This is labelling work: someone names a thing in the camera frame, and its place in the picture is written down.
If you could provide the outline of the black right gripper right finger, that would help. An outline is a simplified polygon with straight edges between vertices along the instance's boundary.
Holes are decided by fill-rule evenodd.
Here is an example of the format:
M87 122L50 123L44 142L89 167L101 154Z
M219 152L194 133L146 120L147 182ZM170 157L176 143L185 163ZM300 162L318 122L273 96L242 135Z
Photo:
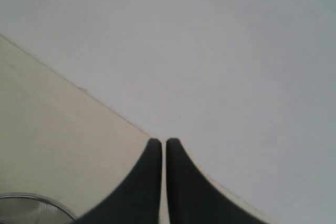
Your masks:
M181 141L166 141L170 223L265 223L227 198L193 163Z

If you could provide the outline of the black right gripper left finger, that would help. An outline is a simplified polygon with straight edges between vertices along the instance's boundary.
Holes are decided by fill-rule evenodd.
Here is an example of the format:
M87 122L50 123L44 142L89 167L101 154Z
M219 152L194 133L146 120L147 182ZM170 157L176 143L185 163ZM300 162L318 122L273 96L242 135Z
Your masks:
M118 187L75 223L159 223L162 144L151 138Z

